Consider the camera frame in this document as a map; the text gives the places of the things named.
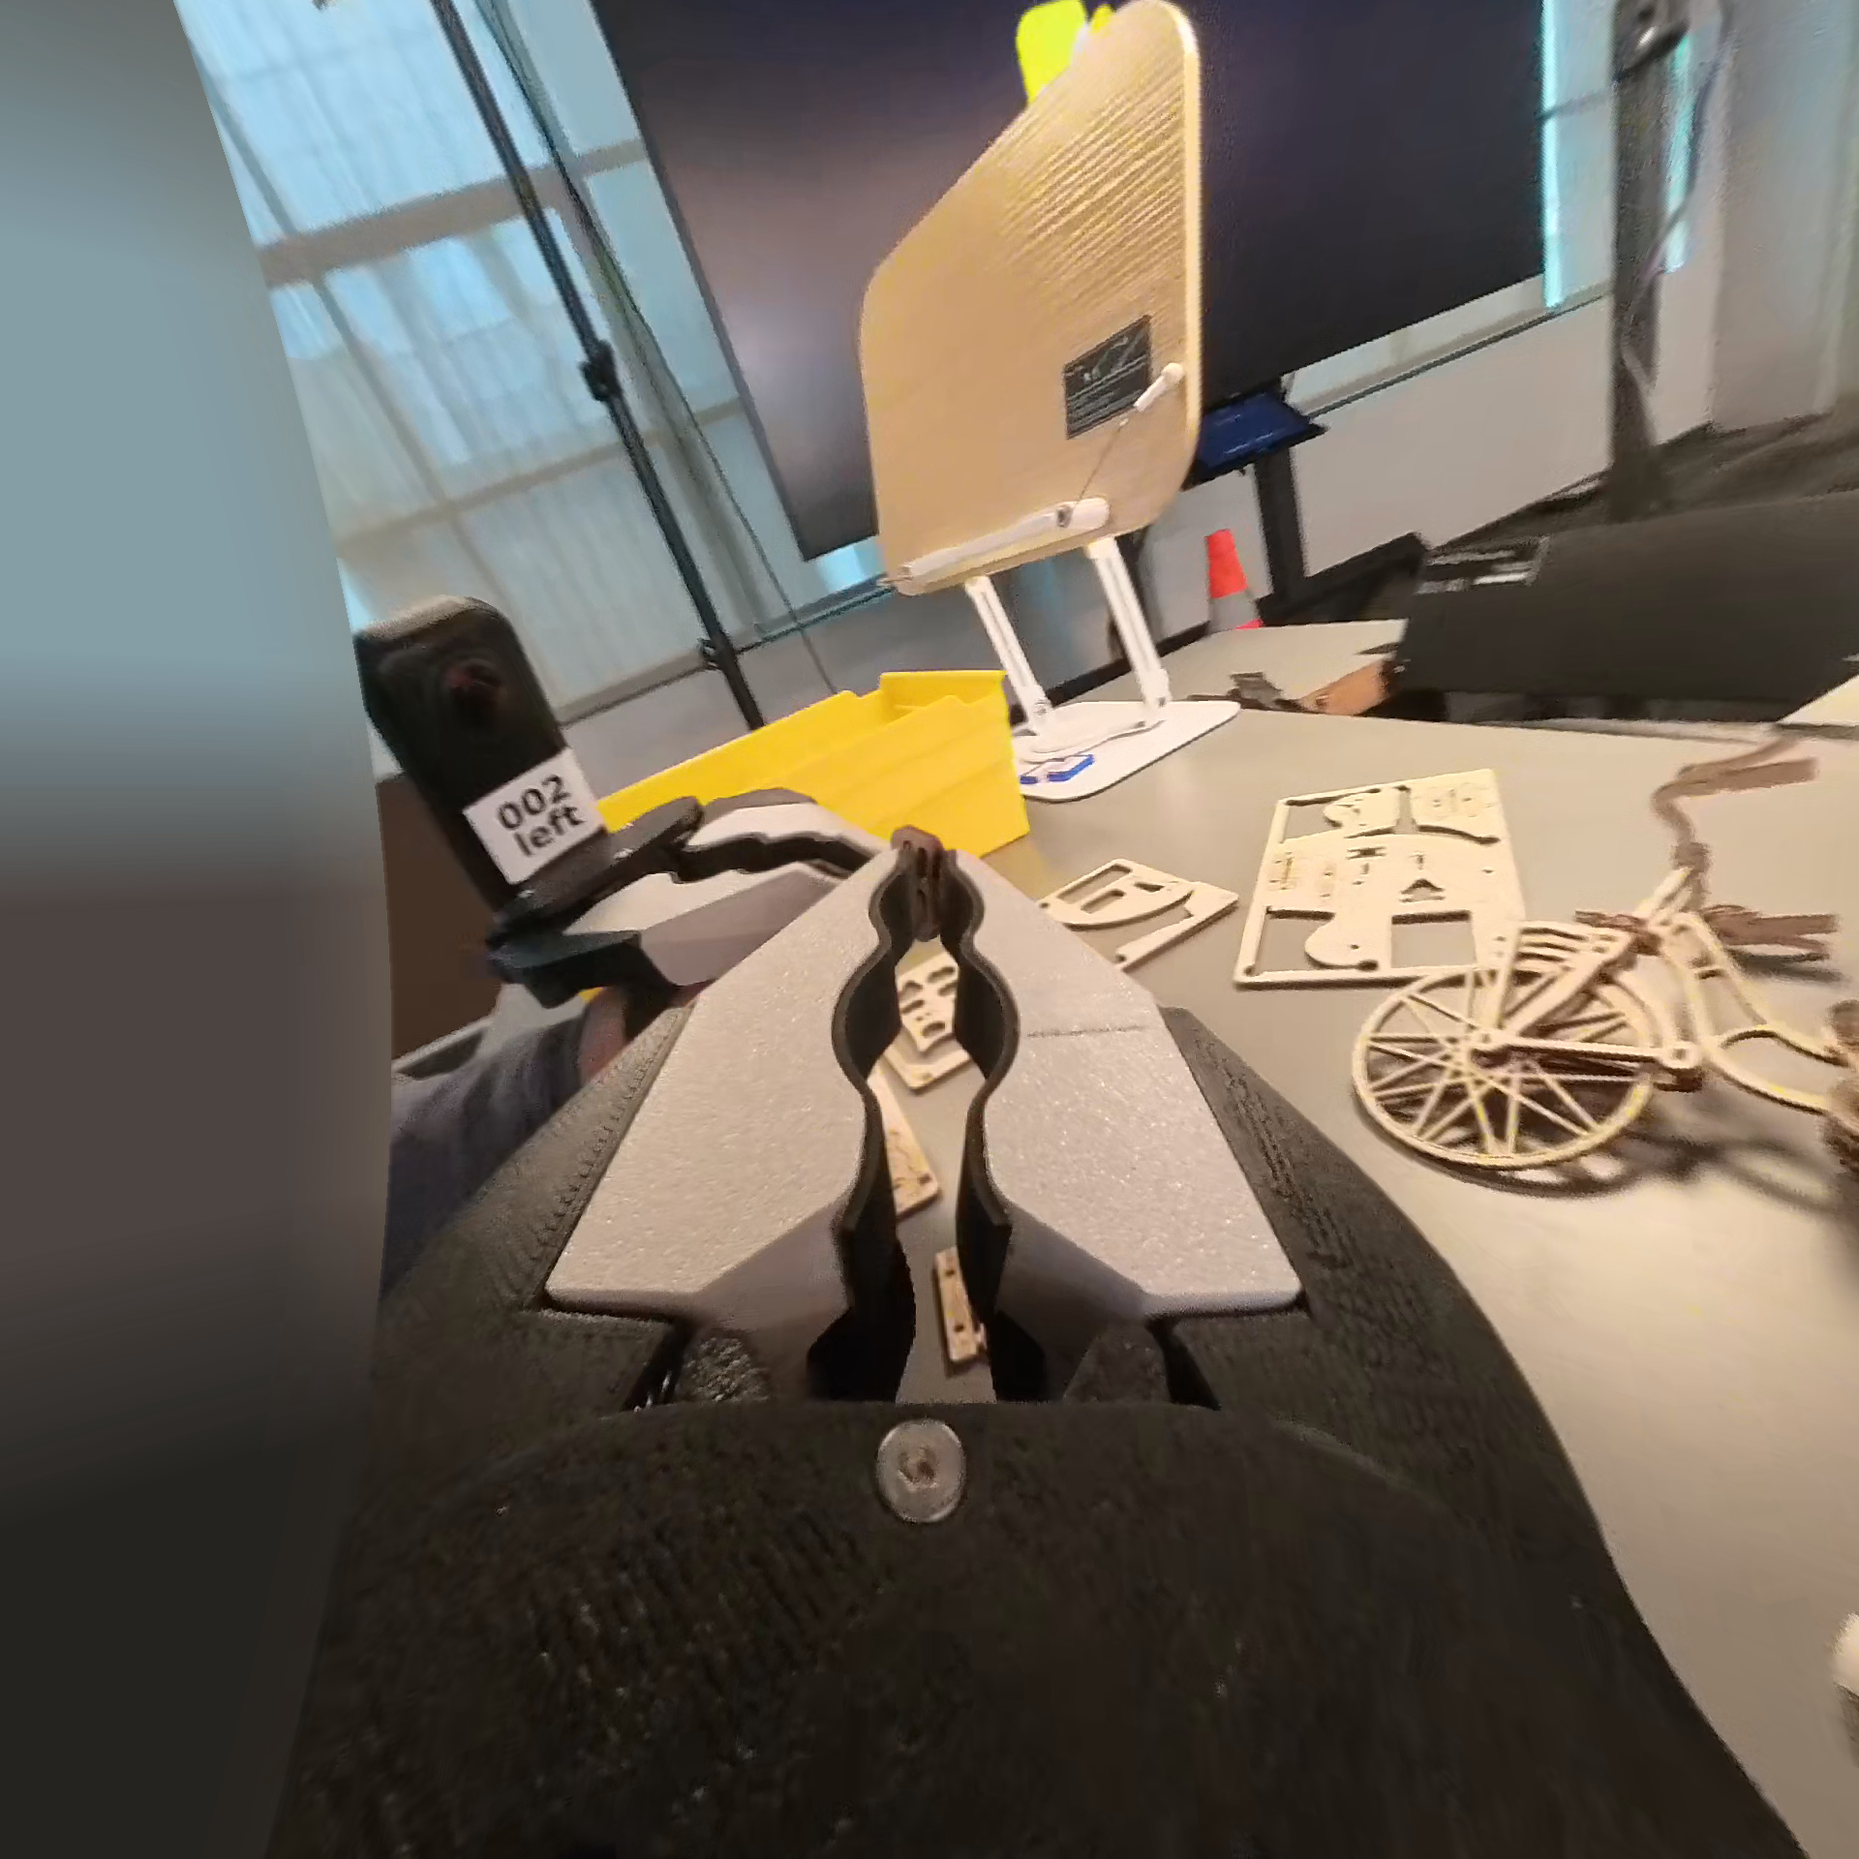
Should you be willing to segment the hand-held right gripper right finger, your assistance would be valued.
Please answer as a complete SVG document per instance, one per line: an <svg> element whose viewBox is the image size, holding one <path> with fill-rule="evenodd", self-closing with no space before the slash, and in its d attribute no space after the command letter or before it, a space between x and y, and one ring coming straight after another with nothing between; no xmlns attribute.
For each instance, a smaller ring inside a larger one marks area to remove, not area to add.
<svg viewBox="0 0 1859 1859"><path fill-rule="evenodd" d="M1158 997L984 862L926 916L978 1068L956 1242L992 1393L1043 1403L1109 1331L1279 1315L1301 1274Z"/></svg>

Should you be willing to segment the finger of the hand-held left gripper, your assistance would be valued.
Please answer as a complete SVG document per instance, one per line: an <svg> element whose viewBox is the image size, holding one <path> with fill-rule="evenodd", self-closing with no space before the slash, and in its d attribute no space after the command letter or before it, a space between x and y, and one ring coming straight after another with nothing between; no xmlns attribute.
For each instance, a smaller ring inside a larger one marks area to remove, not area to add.
<svg viewBox="0 0 1859 1859"><path fill-rule="evenodd" d="M683 841L683 882L777 870L841 882L886 851L885 841L795 790L757 790L698 807L698 824Z"/></svg>
<svg viewBox="0 0 1859 1859"><path fill-rule="evenodd" d="M814 909L873 851L743 851L702 874L665 854L606 854L559 878L559 993L677 993L720 982Z"/></svg>

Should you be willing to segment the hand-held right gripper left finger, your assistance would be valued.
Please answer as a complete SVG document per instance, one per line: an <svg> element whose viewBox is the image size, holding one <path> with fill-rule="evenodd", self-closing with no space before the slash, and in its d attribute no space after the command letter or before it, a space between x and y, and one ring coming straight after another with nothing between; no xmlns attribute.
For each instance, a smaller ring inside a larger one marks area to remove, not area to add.
<svg viewBox="0 0 1859 1859"><path fill-rule="evenodd" d="M780 1393L897 1396L917 1315L872 1073L934 867L897 836L701 997L550 1271L554 1305L737 1335Z"/></svg>

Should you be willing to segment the person's left forearm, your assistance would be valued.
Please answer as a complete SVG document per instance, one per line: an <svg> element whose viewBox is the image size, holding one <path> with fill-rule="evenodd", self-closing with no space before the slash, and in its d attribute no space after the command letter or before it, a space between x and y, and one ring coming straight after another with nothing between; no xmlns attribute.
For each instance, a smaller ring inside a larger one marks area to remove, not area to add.
<svg viewBox="0 0 1859 1859"><path fill-rule="evenodd" d="M447 1073L393 1076L382 1293L608 1063L665 1013L606 988Z"/></svg>

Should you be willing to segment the wooden parts sheet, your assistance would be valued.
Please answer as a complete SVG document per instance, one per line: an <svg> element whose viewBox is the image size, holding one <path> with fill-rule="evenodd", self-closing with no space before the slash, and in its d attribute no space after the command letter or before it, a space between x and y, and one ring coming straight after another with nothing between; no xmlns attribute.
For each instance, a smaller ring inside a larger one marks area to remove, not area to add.
<svg viewBox="0 0 1859 1859"><path fill-rule="evenodd" d="M1109 948L1106 962L1130 973L1229 916L1240 897L1139 862L1109 859L1037 905L1079 934L1125 934Z"/></svg>
<svg viewBox="0 0 1859 1859"><path fill-rule="evenodd" d="M1490 768L1282 798L1235 987L1408 987L1494 965L1528 916Z"/></svg>

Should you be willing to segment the wooden bicycle model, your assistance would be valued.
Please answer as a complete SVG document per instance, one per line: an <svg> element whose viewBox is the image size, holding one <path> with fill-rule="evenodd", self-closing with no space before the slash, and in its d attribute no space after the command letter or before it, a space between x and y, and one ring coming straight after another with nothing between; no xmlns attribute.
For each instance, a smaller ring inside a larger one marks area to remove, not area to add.
<svg viewBox="0 0 1859 1859"><path fill-rule="evenodd" d="M1711 895L1692 805L1814 782L1784 734L1697 762L1651 798L1670 869L1624 915L1529 919L1499 952L1416 982L1361 1028L1352 1085L1395 1148L1464 1174L1540 1178L1619 1148L1656 1095L1727 1084L1810 1116L1858 1173L1854 1002L1801 1033L1741 950L1819 962L1837 919L1763 915Z"/></svg>

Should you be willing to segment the yellow plastic bin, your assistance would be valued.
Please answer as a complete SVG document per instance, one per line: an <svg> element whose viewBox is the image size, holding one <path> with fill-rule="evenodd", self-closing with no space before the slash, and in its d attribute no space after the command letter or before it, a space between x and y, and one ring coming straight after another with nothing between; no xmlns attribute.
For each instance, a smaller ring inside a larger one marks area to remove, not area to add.
<svg viewBox="0 0 1859 1859"><path fill-rule="evenodd" d="M994 855L1030 836L1002 670L895 673L597 799L617 831L679 799L789 790L889 841L920 828Z"/></svg>

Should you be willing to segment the flat wooden part with cutouts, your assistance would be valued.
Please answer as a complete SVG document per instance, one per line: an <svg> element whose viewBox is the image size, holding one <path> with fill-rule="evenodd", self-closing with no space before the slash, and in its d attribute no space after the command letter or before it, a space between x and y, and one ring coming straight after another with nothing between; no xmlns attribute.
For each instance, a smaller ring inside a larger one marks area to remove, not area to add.
<svg viewBox="0 0 1859 1859"><path fill-rule="evenodd" d="M886 1066L914 1095L956 1077L972 1058L956 1036L956 1005L960 967L950 952L938 952L897 971L900 1035L886 1048Z"/></svg>

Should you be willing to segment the black tripod stand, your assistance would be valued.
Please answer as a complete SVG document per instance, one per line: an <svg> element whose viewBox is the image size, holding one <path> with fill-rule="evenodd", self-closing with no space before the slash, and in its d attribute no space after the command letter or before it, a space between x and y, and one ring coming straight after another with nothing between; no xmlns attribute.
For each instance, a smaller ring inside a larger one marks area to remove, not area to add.
<svg viewBox="0 0 1859 1859"><path fill-rule="evenodd" d="M573 337L581 351L581 375L586 381L586 388L587 388L590 399L606 411L608 421L617 429L619 445L625 452L634 477L638 481L638 487L647 499L655 527L661 535L661 544L679 574L687 602L701 624L706 667L715 670L725 679L734 706L742 715L742 722L748 731L757 731L765 725L765 712L757 702L757 696L753 696L746 674L742 673L738 651L734 648L734 642L730 642L720 615L715 613L711 591L684 541L683 527L674 517L670 496L665 493L665 482L661 482L659 471L655 468L647 439L638 433L634 411L625 406L625 394L622 385L619 360L614 355L614 348L597 334L597 327L595 327L592 314L587 311L586 297L578 290L574 277L571 273L565 249L554 237L548 204L539 195L536 181L532 178L528 163L525 161L525 155L516 147L513 131L508 127L508 120L499 106L499 98L495 98L488 72L477 56L477 49L471 38L471 30L463 23L463 16L457 14L454 2L433 2L430 7L449 46L453 62L461 69L461 80L468 88L468 95L477 109L477 120L485 127L485 135L494 147L494 153L499 155L500 172L505 173L505 181L520 204L525 224L545 260L545 269L550 272L550 281L558 292L558 300L565 306Z"/></svg>

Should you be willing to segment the brown cardboard piece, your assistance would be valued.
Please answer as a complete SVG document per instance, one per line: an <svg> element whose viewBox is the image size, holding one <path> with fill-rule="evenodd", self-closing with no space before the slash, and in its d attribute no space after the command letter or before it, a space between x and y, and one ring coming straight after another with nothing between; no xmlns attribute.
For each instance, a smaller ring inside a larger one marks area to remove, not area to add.
<svg viewBox="0 0 1859 1859"><path fill-rule="evenodd" d="M1358 717L1379 711L1392 698L1395 674L1397 667L1389 661L1365 661L1314 693L1288 696L1263 673L1236 673L1229 693L1243 711Z"/></svg>

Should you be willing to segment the black monitor stand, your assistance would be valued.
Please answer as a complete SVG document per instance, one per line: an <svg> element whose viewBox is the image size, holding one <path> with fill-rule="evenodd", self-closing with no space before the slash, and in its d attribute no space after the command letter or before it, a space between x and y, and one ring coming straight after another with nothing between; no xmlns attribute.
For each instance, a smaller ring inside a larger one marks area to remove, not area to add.
<svg viewBox="0 0 1859 1859"><path fill-rule="evenodd" d="M1252 464L1255 493L1266 550L1269 593L1258 595L1266 625L1357 624L1395 578L1416 578L1427 560L1427 541L1395 537L1314 572L1305 558L1303 507L1295 485L1295 452L1266 452Z"/></svg>

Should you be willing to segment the bamboo book stand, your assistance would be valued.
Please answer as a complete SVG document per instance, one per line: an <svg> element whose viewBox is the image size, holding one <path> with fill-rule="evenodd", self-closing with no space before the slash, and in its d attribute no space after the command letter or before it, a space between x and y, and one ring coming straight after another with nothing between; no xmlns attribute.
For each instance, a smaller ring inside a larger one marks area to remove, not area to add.
<svg viewBox="0 0 1859 1859"><path fill-rule="evenodd" d="M969 599L1021 707L1016 763L1099 756L1062 803L1240 715L1175 698L1121 546L1175 503L1204 420L1201 173L1196 29L1121 5L876 265L860 309L886 586ZM1058 707L1040 685L1000 581L1058 558L1094 569L1135 699Z"/></svg>

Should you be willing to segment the large dark monitor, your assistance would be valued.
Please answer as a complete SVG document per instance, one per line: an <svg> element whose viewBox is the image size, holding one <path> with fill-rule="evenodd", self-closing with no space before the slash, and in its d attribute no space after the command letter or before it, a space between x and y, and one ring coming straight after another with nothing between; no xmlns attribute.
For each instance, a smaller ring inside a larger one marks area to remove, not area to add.
<svg viewBox="0 0 1859 1859"><path fill-rule="evenodd" d="M872 272L1028 106L1009 2L595 5L807 560L876 531ZM1544 273L1544 5L1186 2L1204 402Z"/></svg>

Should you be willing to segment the small blue screen tablet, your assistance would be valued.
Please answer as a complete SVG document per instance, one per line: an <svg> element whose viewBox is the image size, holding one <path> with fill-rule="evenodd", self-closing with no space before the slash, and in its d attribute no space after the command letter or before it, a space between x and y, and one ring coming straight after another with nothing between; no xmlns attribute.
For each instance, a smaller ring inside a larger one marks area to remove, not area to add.
<svg viewBox="0 0 1859 1859"><path fill-rule="evenodd" d="M1291 403L1279 385L1258 388L1204 417L1186 482L1243 472L1324 435L1325 426Z"/></svg>

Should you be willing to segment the black case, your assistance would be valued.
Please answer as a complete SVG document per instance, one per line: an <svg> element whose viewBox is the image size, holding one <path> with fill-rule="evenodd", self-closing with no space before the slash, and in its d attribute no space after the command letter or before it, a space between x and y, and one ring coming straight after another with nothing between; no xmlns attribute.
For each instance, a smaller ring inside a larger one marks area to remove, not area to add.
<svg viewBox="0 0 1859 1859"><path fill-rule="evenodd" d="M1478 540L1427 558L1389 687L1769 717L1854 674L1858 493Z"/></svg>

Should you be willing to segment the yellow paper sheet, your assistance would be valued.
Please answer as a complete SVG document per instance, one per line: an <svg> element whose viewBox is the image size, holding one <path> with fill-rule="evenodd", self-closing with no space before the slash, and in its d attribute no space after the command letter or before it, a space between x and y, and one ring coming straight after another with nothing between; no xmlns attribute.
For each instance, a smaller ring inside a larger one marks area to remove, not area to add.
<svg viewBox="0 0 1859 1859"><path fill-rule="evenodd" d="M1113 19L1106 2L1040 2L1014 25L1014 56L1028 102L1034 102Z"/></svg>

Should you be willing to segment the black pole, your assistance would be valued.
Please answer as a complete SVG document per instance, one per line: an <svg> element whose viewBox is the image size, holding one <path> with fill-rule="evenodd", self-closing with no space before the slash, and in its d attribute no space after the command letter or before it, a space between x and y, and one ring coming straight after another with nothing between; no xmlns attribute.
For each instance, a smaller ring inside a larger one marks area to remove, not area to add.
<svg viewBox="0 0 1859 1859"><path fill-rule="evenodd" d="M1664 281L1692 219L1730 49L1732 5L1614 5L1612 457L1604 490L1612 524L1670 507L1656 421Z"/></svg>

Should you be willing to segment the glass window wall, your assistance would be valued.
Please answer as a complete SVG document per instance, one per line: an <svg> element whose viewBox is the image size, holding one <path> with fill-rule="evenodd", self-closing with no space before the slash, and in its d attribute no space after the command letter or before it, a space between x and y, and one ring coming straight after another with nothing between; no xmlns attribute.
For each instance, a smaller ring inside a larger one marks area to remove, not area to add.
<svg viewBox="0 0 1859 1859"><path fill-rule="evenodd" d="M571 715L702 632L430 5L181 2L355 625L499 606ZM802 560L592 5L457 5L734 648L850 687L872 550Z"/></svg>

